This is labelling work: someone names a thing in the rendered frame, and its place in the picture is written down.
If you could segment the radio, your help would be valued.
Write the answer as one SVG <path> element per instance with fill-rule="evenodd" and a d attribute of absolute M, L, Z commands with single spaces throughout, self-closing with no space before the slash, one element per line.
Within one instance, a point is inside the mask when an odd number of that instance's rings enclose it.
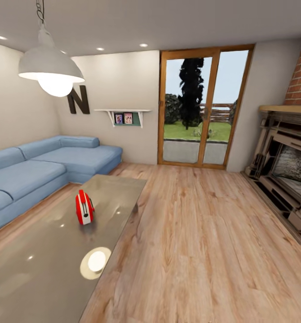
<path fill-rule="evenodd" d="M 83 190 L 79 190 L 79 195 L 76 196 L 76 214 L 81 225 L 86 225 L 93 221 L 94 208 L 91 205 L 90 198 Z"/>

